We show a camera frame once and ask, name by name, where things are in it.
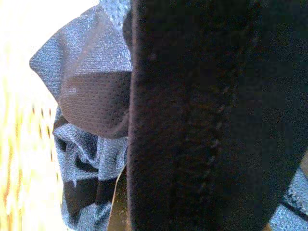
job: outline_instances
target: yellow surface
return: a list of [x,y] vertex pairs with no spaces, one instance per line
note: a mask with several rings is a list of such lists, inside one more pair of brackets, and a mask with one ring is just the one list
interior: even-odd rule
[[98,0],[0,0],[0,231],[62,231],[56,102],[31,56]]

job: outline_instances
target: crumpled fabric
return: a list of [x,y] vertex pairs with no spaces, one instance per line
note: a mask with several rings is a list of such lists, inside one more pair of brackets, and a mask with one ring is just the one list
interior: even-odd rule
[[[129,0],[104,0],[61,28],[30,61],[59,104],[54,136],[64,182],[62,217],[77,231],[106,230],[126,163],[132,71]],[[304,231],[308,181],[299,169],[270,223]]]

